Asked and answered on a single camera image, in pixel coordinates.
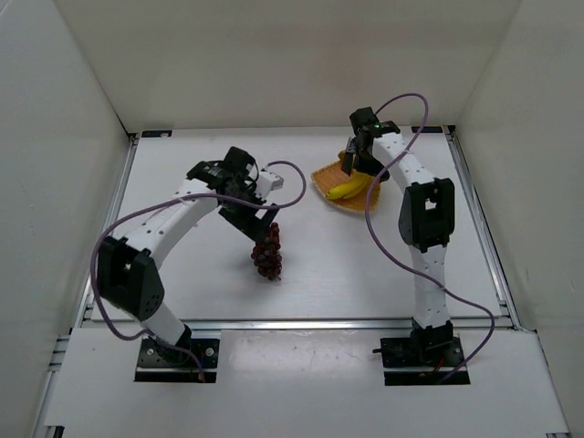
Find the yellow fake banana bunch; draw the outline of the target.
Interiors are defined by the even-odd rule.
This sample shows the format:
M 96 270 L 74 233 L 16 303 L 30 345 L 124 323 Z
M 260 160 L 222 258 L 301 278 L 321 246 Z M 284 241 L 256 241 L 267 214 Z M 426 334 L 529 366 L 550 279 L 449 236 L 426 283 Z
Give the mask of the yellow fake banana bunch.
M 348 180 L 344 180 L 346 174 L 341 170 L 341 159 L 344 151 L 338 154 L 339 160 L 333 163 L 328 169 L 328 185 L 329 188 L 325 192 L 325 196 L 330 201 L 347 200 L 353 198 L 363 191 L 366 191 L 371 182 L 372 177 L 368 174 L 353 171 Z

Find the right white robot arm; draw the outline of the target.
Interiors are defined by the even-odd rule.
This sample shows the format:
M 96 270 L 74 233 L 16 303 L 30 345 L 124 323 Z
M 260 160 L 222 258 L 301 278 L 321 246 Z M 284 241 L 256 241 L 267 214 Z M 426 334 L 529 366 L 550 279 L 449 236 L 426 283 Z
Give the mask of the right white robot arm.
M 402 241 L 408 246 L 414 277 L 415 310 L 408 338 L 381 343 L 380 353 L 389 368 L 431 367 L 444 363 L 454 341 L 454 328 L 446 306 L 444 260 L 454 232 L 454 183 L 438 178 L 406 150 L 400 129 L 382 122 L 370 107 L 349 116 L 353 137 L 341 162 L 344 172 L 393 178 L 403 198 L 398 220 Z

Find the dark red fake grapes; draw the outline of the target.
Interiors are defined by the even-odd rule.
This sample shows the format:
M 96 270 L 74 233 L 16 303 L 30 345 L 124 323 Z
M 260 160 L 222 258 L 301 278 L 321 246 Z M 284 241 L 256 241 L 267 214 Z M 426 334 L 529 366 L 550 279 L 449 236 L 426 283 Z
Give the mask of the dark red fake grapes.
M 255 243 L 251 253 L 257 273 L 270 281 L 279 281 L 282 274 L 280 229 L 272 223 L 263 240 Z

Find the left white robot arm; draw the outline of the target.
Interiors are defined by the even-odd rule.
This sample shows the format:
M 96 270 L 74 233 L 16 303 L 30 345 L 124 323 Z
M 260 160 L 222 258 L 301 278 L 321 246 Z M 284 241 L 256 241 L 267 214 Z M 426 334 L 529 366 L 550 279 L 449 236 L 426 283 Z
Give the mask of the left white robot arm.
M 94 277 L 98 296 L 137 321 L 165 359 L 191 359 L 192 332 L 164 302 L 159 270 L 165 258 L 212 213 L 251 240 L 263 240 L 277 213 L 267 197 L 283 184 L 282 177 L 257 169 L 256 160 L 236 147 L 222 160 L 197 163 L 168 203 L 145 213 L 133 231 L 107 236 L 99 244 Z

